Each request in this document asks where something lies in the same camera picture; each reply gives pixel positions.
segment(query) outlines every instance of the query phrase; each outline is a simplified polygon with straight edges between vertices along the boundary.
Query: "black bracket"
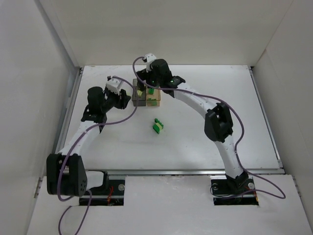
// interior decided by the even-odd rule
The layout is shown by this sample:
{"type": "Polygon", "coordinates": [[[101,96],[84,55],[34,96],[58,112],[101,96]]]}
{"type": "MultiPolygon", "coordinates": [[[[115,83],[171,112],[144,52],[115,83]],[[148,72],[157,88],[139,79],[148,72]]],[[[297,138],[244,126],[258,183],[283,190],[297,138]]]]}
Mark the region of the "black bracket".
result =
{"type": "Polygon", "coordinates": [[[248,187],[249,183],[254,184],[253,179],[248,178],[248,174],[246,172],[243,172],[236,179],[231,180],[237,181],[238,183],[230,184],[230,178],[227,176],[226,179],[212,179],[211,180],[212,194],[214,196],[237,195],[247,190],[250,190],[250,188],[248,187]]]}
{"type": "MultiPolygon", "coordinates": [[[[65,156],[59,153],[50,154],[46,160],[47,191],[49,194],[57,194],[57,184],[64,158],[65,156]]],[[[83,196],[87,188],[87,176],[82,157],[77,154],[71,155],[66,166],[68,166],[69,172],[62,175],[61,195],[83,196]]]]}
{"type": "Polygon", "coordinates": [[[224,103],[218,103],[214,109],[208,109],[205,115],[204,132],[212,141],[224,142],[233,134],[233,121],[229,108],[224,103]]]}

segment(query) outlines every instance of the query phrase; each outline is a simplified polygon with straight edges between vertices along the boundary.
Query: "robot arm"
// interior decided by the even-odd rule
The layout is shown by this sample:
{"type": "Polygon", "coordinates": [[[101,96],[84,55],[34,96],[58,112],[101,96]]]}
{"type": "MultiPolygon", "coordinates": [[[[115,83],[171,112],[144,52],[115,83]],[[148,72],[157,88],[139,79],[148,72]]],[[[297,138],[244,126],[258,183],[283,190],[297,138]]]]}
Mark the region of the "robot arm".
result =
{"type": "MultiPolygon", "coordinates": [[[[138,71],[137,75],[148,85],[197,93],[184,79],[172,76],[165,60],[156,59],[154,55],[147,54],[144,62],[147,62],[147,68],[138,71]]],[[[141,91],[145,89],[142,83],[139,83],[138,87],[141,91]]],[[[234,190],[239,189],[248,179],[248,174],[241,169],[236,158],[232,136],[233,122],[229,108],[224,103],[213,103],[211,99],[182,91],[164,90],[164,92],[186,103],[204,118],[204,132],[219,150],[228,184],[234,190]]]]}
{"type": "Polygon", "coordinates": [[[92,87],[88,90],[88,105],[85,108],[80,126],[72,140],[57,154],[50,154],[46,160],[47,191],[57,194],[57,182],[63,161],[74,144],[67,161],[67,168],[62,174],[61,195],[83,196],[85,191],[107,185],[107,174],[101,171],[85,171],[82,157],[92,141],[102,132],[104,126],[92,128],[99,123],[106,123],[106,113],[113,107],[125,109],[130,96],[121,89],[123,81],[109,79],[103,90],[101,87],[92,87]]]}

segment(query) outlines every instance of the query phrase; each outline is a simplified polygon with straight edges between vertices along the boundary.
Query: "green block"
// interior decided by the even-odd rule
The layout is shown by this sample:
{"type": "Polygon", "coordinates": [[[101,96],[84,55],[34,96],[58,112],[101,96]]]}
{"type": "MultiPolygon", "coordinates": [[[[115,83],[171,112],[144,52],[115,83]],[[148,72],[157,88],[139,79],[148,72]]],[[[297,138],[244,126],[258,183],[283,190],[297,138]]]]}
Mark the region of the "green block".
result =
{"type": "Polygon", "coordinates": [[[150,88],[150,89],[148,90],[148,93],[149,93],[149,94],[153,94],[154,92],[155,92],[154,88],[150,88]]]}
{"type": "Polygon", "coordinates": [[[160,122],[157,118],[155,118],[155,123],[158,123],[161,125],[162,128],[164,128],[164,125],[162,124],[162,122],[160,122]]]}
{"type": "Polygon", "coordinates": [[[158,134],[160,134],[160,128],[158,127],[158,125],[154,124],[152,127],[158,134]]]}

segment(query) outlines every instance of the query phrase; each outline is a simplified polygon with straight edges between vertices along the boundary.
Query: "white tabletop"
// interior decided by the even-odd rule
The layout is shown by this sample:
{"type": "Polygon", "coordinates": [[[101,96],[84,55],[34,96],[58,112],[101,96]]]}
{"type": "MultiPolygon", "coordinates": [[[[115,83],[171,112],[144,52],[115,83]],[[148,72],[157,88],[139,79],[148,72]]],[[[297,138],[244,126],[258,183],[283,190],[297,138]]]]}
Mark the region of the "white tabletop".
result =
{"type": "MultiPolygon", "coordinates": [[[[286,194],[281,200],[258,193],[259,206],[214,206],[210,176],[127,177],[124,206],[93,206],[80,235],[311,235],[300,197],[290,175],[270,175],[286,194]]],[[[258,189],[278,194],[258,178],[258,189]]],[[[63,235],[77,230],[86,210],[78,198],[62,203],[46,191],[44,178],[28,235],[63,235]]]]}
{"type": "MultiPolygon", "coordinates": [[[[247,66],[175,65],[170,69],[199,93],[222,98],[238,112],[246,129],[238,147],[245,167],[279,167],[247,66]]],[[[130,82],[134,79],[131,66],[86,66],[66,143],[79,126],[87,105],[87,90],[93,86],[104,88],[109,75],[130,82]]],[[[127,84],[123,88],[132,93],[127,84]]],[[[133,108],[130,102],[126,110],[110,110],[108,122],[125,118],[133,108]]],[[[232,116],[237,140],[241,129],[232,116]]],[[[139,107],[127,122],[106,126],[82,157],[86,169],[224,169],[215,144],[204,133],[203,118],[165,93],[161,93],[160,107],[139,107]],[[154,118],[164,124],[159,135],[152,129],[154,118]]]]}

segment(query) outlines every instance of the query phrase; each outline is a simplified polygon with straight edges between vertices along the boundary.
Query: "green lego brick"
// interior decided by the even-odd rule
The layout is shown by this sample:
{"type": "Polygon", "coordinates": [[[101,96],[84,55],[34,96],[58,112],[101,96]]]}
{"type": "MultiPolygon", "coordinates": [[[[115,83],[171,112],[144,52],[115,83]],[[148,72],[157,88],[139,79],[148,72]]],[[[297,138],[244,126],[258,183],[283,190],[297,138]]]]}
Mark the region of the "green lego brick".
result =
{"type": "Polygon", "coordinates": [[[164,125],[162,124],[162,122],[160,122],[157,118],[155,118],[155,123],[158,123],[161,125],[162,129],[164,128],[164,125]]]}
{"type": "Polygon", "coordinates": [[[164,125],[157,118],[155,118],[155,124],[152,127],[158,134],[160,134],[160,131],[163,130],[164,125]]]}
{"type": "Polygon", "coordinates": [[[155,92],[154,88],[149,88],[148,93],[153,94],[155,92]]]}
{"type": "Polygon", "coordinates": [[[160,134],[160,128],[158,127],[158,125],[154,124],[152,127],[158,134],[160,134]]]}

